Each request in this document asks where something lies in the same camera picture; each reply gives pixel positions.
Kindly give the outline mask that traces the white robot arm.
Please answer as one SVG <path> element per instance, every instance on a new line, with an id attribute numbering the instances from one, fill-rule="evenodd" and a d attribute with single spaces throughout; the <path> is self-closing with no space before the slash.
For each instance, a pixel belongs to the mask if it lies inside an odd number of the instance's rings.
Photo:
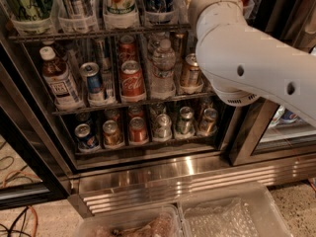
<path id="1" fill-rule="evenodd" d="M 250 27 L 241 0 L 191 0 L 197 63 L 227 102 L 250 94 L 316 125 L 316 56 Z"/>

